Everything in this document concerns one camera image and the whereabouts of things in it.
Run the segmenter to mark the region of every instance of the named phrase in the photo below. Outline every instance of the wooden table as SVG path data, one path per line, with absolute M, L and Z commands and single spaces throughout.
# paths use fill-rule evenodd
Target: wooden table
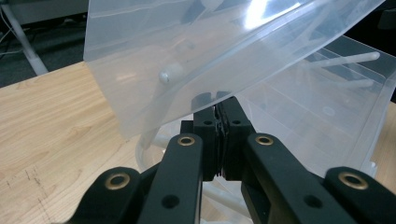
M 377 179 L 396 192 L 396 105 L 373 160 Z M 137 138 L 124 140 L 85 63 L 0 89 L 0 219 L 69 219 L 103 171 L 136 168 Z

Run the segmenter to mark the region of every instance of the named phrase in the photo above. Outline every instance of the gray floor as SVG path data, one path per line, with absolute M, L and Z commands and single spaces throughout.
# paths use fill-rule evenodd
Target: gray floor
M 38 24 L 38 27 L 25 30 L 33 48 L 49 71 L 82 61 L 86 22 L 69 19 L 62 21 Z M 6 49 L 7 52 L 19 51 L 21 44 L 9 34 L 0 44 L 0 53 Z M 0 88 L 30 77 L 35 77 L 35 72 L 22 52 L 6 54 L 0 59 Z

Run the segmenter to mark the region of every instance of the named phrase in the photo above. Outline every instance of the transparent plastic sheet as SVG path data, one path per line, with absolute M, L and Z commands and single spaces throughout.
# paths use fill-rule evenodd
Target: transparent plastic sheet
M 236 97 L 256 131 L 278 137 L 309 171 L 324 176 L 349 166 L 374 175 L 370 158 L 395 86 L 395 57 L 341 36 Z M 152 145 L 177 134 L 180 121 L 162 126 Z M 155 160 L 155 153 L 145 154 Z M 232 196 L 219 200 L 207 193 L 213 188 Z M 240 182 L 217 177 L 204 184 L 204 195 L 231 223 L 251 222 L 233 209 L 237 200 L 227 200 L 242 199 Z
M 84 60 L 130 138 L 282 71 L 381 2 L 92 0 Z

